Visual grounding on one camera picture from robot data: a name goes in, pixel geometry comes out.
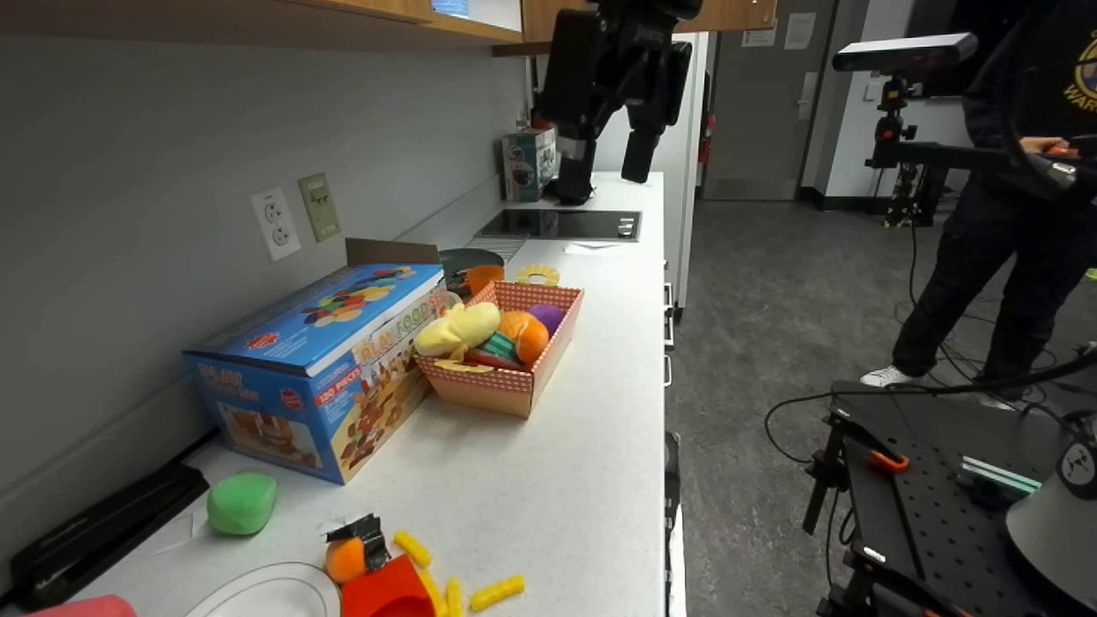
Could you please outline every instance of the wall outlet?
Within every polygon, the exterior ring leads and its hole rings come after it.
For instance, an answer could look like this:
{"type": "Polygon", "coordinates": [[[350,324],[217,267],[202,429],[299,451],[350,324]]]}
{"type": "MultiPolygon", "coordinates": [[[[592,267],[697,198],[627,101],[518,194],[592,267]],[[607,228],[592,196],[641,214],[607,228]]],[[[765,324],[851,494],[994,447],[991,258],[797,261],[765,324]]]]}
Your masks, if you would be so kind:
{"type": "Polygon", "coordinates": [[[271,261],[282,261],[301,251],[301,237],[282,189],[255,194],[250,210],[259,219],[259,235],[271,261]]]}
{"type": "Polygon", "coordinates": [[[301,203],[304,203],[314,244],[335,237],[339,235],[339,218],[335,218],[335,203],[331,203],[331,194],[329,194],[329,178],[325,177],[304,177],[304,178],[299,178],[299,189],[301,189],[301,203]]]}

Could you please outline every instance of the gray wall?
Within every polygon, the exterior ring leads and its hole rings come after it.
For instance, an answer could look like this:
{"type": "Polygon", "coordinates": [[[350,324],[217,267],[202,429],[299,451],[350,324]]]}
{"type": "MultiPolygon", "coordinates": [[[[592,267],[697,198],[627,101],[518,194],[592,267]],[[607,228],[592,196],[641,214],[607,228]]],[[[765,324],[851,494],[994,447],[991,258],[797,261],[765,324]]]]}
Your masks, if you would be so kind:
{"type": "MultiPolygon", "coordinates": [[[[911,19],[911,0],[871,0],[858,38],[862,41],[905,38],[910,19],[911,19]]],[[[843,124],[836,133],[836,149],[832,149],[828,177],[822,189],[822,196],[828,198],[873,196],[876,189],[876,171],[867,169],[864,157],[871,157],[873,126],[881,121],[881,110],[876,110],[881,85],[884,85],[884,75],[871,75],[871,71],[851,75],[843,124]]],[[[910,102],[910,110],[903,110],[903,117],[905,124],[920,126],[920,142],[960,145],[960,149],[970,145],[960,101],[927,101],[927,102],[915,101],[910,102]]],[[[881,196],[892,196],[892,185],[895,185],[895,171],[881,178],[881,196]]]]}
{"type": "Polygon", "coordinates": [[[178,349],[397,237],[495,203],[522,63],[0,38],[0,559],[194,437],[178,349]],[[271,264],[246,207],[282,185],[304,251],[271,264]]]}

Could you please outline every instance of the gray floor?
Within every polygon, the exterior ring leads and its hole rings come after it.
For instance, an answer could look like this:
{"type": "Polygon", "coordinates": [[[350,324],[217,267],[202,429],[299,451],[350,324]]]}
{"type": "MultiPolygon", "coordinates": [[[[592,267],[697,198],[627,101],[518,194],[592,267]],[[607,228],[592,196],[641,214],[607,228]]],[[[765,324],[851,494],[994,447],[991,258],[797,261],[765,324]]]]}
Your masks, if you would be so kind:
{"type": "MultiPolygon", "coordinates": [[[[920,282],[935,229],[920,229],[920,282]]],[[[670,394],[670,429],[681,439],[688,614],[814,614],[827,575],[822,539],[800,531],[808,477],[765,442],[760,415],[887,360],[910,310],[911,235],[862,214],[719,203],[697,210],[691,244],[670,394]]],[[[955,355],[983,355],[999,290],[986,284],[974,319],[955,325],[955,355]]],[[[1047,363],[1097,341],[1095,310],[1097,284],[1082,284],[1058,315],[1047,363]]],[[[797,408],[783,415],[777,439],[808,453],[822,442],[820,420],[822,405],[797,408]]]]}

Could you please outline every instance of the sneaker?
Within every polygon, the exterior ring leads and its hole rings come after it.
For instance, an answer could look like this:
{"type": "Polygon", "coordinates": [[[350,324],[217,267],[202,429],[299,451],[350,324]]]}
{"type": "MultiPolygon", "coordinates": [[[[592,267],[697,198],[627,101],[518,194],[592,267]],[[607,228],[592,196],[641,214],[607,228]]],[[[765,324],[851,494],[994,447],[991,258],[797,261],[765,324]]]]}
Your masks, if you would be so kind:
{"type": "Polygon", "coordinates": [[[1024,403],[1020,403],[1020,398],[994,398],[994,394],[983,394],[982,405],[983,405],[983,408],[994,408],[994,411],[1008,411],[1008,415],[1024,411],[1024,403]]]}
{"type": "Polygon", "coordinates": [[[862,378],[862,383],[867,383],[867,388],[899,388],[899,383],[911,383],[911,381],[920,381],[920,378],[903,373],[899,368],[867,370],[867,373],[862,378]]]}

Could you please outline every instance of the basket of toy food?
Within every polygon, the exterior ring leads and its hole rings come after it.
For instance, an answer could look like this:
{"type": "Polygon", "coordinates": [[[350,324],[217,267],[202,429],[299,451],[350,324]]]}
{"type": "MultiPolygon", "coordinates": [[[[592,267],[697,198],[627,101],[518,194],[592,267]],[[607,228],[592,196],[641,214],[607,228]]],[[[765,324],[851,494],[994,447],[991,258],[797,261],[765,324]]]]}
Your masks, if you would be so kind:
{"type": "Polygon", "coordinates": [[[581,290],[495,282],[415,336],[415,363],[441,403],[531,415],[581,303],[581,290]]]}

